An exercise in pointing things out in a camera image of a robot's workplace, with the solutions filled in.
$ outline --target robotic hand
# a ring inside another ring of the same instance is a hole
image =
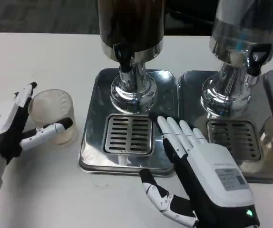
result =
[[[188,227],[250,228],[260,225],[253,193],[229,151],[208,143],[201,131],[168,117],[154,120],[165,152],[190,200],[157,185],[149,170],[140,177],[147,196],[165,216]]]
[[[12,99],[0,104],[0,188],[4,169],[13,157],[20,156],[22,150],[46,142],[73,124],[70,118],[64,118],[23,133],[29,116],[28,106],[36,86],[37,84],[33,82],[15,93]]]

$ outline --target black tap handle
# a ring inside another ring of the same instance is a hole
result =
[[[129,45],[124,43],[118,43],[113,46],[114,55],[121,65],[121,71],[128,73],[132,70],[131,57],[133,57],[134,52]]]
[[[272,51],[271,44],[255,44],[250,50],[250,54],[246,60],[246,72],[252,76],[259,76],[262,65],[266,62]],[[254,53],[264,53],[264,55],[255,59]]]

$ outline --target dark liquid container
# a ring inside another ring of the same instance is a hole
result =
[[[166,0],[98,0],[100,36],[109,47],[129,45],[134,52],[157,45],[164,35]]]

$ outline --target green led light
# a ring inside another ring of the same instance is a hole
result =
[[[252,213],[251,210],[247,210],[247,211],[246,211],[246,214],[247,214],[248,216],[251,216],[251,217],[253,216],[253,213]]]

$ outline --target dark floor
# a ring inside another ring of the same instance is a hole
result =
[[[0,0],[0,32],[99,34],[97,0]],[[210,35],[212,22],[166,14],[166,35]]]

